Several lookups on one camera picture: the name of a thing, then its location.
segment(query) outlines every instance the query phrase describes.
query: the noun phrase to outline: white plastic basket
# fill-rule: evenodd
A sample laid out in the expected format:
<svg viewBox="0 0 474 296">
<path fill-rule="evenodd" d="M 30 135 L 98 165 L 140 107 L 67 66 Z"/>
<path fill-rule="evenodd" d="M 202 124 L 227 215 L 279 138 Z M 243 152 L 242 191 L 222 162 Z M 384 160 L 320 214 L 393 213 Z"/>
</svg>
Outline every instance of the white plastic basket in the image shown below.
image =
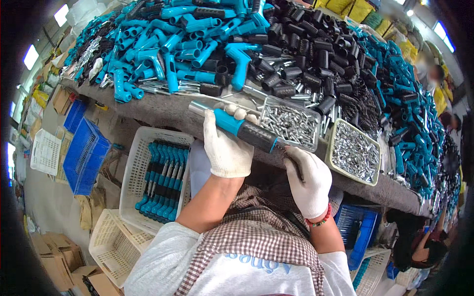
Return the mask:
<svg viewBox="0 0 474 296">
<path fill-rule="evenodd" d="M 399 272 L 395 278 L 395 282 L 401 286 L 408 287 L 413 279 L 418 275 L 421 269 L 411 267 L 406 272 Z"/>
<path fill-rule="evenodd" d="M 119 218 L 119 210 L 104 209 L 92 232 L 89 253 L 112 283 L 122 288 L 153 238 L 153 235 L 124 223 Z"/>
<path fill-rule="evenodd" d="M 343 124 L 343 125 L 347 125 L 348 127 L 350 127 L 351 129 L 355 130 L 356 132 L 358 132 L 359 134 L 361 134 L 364 138 L 367 139 L 368 142 L 374 144 L 375 148 L 377 149 L 377 151 L 379 152 L 379 162 L 378 162 L 378 165 L 377 165 L 377 168 L 375 170 L 375 174 L 374 174 L 374 178 L 372 180 L 372 182 L 367 182 L 365 180 L 362 180 L 361 178 L 357 177 L 357 176 L 354 176 L 353 174 L 351 173 L 348 173 L 346 172 L 345 170 L 343 170 L 342 168 L 336 166 L 333 161 L 332 161 L 332 152 L 334 150 L 334 137 L 336 136 L 336 130 L 337 130 L 337 127 L 339 124 Z M 369 186 L 375 186 L 377 185 L 377 182 L 379 180 L 379 170 L 380 170 L 380 155 L 381 155 L 381 152 L 380 152 L 380 145 L 374 141 L 373 139 L 371 139 L 370 137 L 368 137 L 366 134 L 364 134 L 363 132 L 361 132 L 360 130 L 358 130 L 357 128 L 355 128 L 352 124 L 348 123 L 347 121 L 341 119 L 341 118 L 338 118 L 336 119 L 336 121 L 334 122 L 334 125 L 332 127 L 332 131 L 331 131 L 331 136 L 329 138 L 329 144 L 328 144 L 328 149 L 326 150 L 326 158 L 324 160 L 324 162 L 327 164 L 327 166 L 332 169 L 332 170 L 335 170 L 336 172 L 338 172 L 339 174 L 341 175 L 344 175 L 348 178 L 351 178 L 352 180 L 354 181 L 357 181 L 359 183 L 362 183 L 362 184 L 366 184 L 366 185 L 369 185 Z"/>
<path fill-rule="evenodd" d="M 146 169 L 151 159 L 148 144 L 154 140 L 189 146 L 194 141 L 194 138 L 185 133 L 146 126 L 140 127 L 135 134 L 123 176 L 119 213 L 125 222 L 151 234 L 156 234 L 161 226 L 163 226 L 163 223 L 140 214 L 135 209 L 135 204 L 143 198 Z M 191 198 L 189 162 L 186 163 L 182 182 L 183 185 L 176 217 L 179 216 L 181 208 L 186 205 Z"/>
<path fill-rule="evenodd" d="M 35 135 L 31 152 L 30 167 L 46 174 L 56 176 L 58 173 L 59 151 L 61 140 L 40 129 Z"/>
<path fill-rule="evenodd" d="M 61 150 L 59 151 L 59 165 L 58 173 L 54 177 L 54 181 L 68 185 L 66 174 L 64 173 L 63 162 L 64 157 L 67 154 L 71 141 L 73 140 L 74 134 L 64 128 L 64 126 L 58 126 L 56 129 L 56 138 L 61 139 Z"/>
<path fill-rule="evenodd" d="M 357 296 L 371 296 L 377 288 L 380 279 L 388 264 L 391 254 L 390 249 L 370 248 L 365 251 L 364 259 L 370 257 L 369 266 L 355 290 Z M 350 271 L 351 280 L 354 281 L 359 269 Z"/>
</svg>

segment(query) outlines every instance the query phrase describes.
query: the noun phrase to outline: white glove stuffed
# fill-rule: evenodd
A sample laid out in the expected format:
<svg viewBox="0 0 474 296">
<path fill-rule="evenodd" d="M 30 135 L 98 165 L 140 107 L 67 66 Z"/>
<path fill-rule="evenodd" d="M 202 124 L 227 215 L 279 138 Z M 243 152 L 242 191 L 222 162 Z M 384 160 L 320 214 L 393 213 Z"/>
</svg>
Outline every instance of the white glove stuffed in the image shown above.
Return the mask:
<svg viewBox="0 0 474 296">
<path fill-rule="evenodd" d="M 246 119 L 256 123 L 255 115 L 247 115 L 246 111 L 236 105 L 228 105 L 225 111 L 235 119 Z M 216 116 L 210 109 L 206 110 L 204 119 L 204 149 L 210 160 L 210 172 L 222 178 L 238 178 L 250 175 L 254 147 L 228 135 L 216 128 Z"/>
<path fill-rule="evenodd" d="M 297 168 L 290 159 L 283 160 L 293 199 L 301 214 L 307 219 L 325 214 L 332 183 L 328 166 L 316 155 L 298 147 L 286 147 L 285 150 L 288 157 L 298 164 Z"/>
</svg>

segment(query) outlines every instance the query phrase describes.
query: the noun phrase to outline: work table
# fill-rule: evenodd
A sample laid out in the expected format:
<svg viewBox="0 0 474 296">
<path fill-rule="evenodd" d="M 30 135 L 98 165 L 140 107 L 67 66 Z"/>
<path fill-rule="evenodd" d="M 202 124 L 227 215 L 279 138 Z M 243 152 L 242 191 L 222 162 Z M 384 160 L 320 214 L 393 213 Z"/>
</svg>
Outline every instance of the work table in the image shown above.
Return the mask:
<svg viewBox="0 0 474 296">
<path fill-rule="evenodd" d="M 60 83 L 74 89 L 79 94 L 90 97 L 114 109 L 115 112 L 124 117 L 141 120 L 155 127 L 174 128 L 193 135 L 198 139 L 203 139 L 203 118 L 188 111 L 189 103 L 192 100 L 203 101 L 202 99 L 181 95 L 153 95 L 145 92 L 145 96 L 142 99 L 132 99 L 128 103 L 121 104 L 115 101 L 113 88 L 100 89 L 97 85 L 89 86 L 86 83 L 78 87 L 76 82 L 69 79 L 63 79 Z M 208 102 L 211 106 L 216 103 L 211 99 L 206 99 L 203 102 Z M 327 143 L 320 139 L 315 154 L 324 159 L 327 146 Z M 282 157 L 282 151 L 267 154 L 258 149 L 255 150 L 254 155 L 254 159 L 279 168 L 284 168 Z M 415 215 L 419 214 L 417 195 L 387 175 L 380 174 L 377 185 L 371 187 L 353 181 L 335 171 L 331 172 L 333 185 L 343 191 L 382 206 L 396 208 Z M 428 202 L 425 202 L 421 215 L 429 216 Z"/>
</svg>

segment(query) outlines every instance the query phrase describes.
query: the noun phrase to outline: checkered apron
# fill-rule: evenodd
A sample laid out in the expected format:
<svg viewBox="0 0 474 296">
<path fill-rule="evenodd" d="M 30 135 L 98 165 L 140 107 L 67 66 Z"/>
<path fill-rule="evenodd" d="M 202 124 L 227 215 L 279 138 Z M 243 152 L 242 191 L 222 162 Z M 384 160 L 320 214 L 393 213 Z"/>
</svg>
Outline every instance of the checkered apron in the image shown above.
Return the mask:
<svg viewBox="0 0 474 296">
<path fill-rule="evenodd" d="M 324 269 L 318 254 L 293 223 L 263 205 L 264 201 L 258 196 L 260 192 L 256 187 L 246 186 L 230 205 L 221 224 L 202 234 L 174 295 L 187 295 L 214 255 L 229 253 L 306 266 L 311 270 L 316 295 L 324 295 Z M 301 215 L 295 216 L 303 222 Z"/>
</svg>

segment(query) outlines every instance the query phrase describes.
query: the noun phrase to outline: cardboard box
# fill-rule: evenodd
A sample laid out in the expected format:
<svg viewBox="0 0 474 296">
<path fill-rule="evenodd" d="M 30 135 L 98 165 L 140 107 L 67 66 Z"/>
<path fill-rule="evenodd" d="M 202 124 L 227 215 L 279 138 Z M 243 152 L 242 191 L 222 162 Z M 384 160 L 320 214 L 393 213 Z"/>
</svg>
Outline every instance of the cardboard box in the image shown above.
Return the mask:
<svg viewBox="0 0 474 296">
<path fill-rule="evenodd" d="M 69 100 L 70 94 L 71 92 L 67 90 L 65 86 L 61 84 L 56 86 L 51 99 L 53 100 L 53 107 L 58 114 L 66 115 L 67 109 L 69 109 L 71 105 L 71 101 Z"/>
<path fill-rule="evenodd" d="M 63 254 L 70 272 L 85 265 L 81 248 L 72 242 L 67 236 L 62 233 L 54 232 L 48 232 L 43 234 L 43 236 L 49 238 Z"/>
<path fill-rule="evenodd" d="M 72 273 L 74 283 L 84 296 L 91 295 L 83 282 L 84 276 L 87 277 L 100 296 L 124 296 L 123 291 L 117 288 L 97 265 L 79 267 Z"/>
<path fill-rule="evenodd" d="M 67 267 L 64 255 L 56 247 L 56 244 L 47 236 L 38 233 L 31 234 L 33 246 L 49 277 L 59 291 L 67 291 L 74 287 L 73 278 Z"/>
</svg>

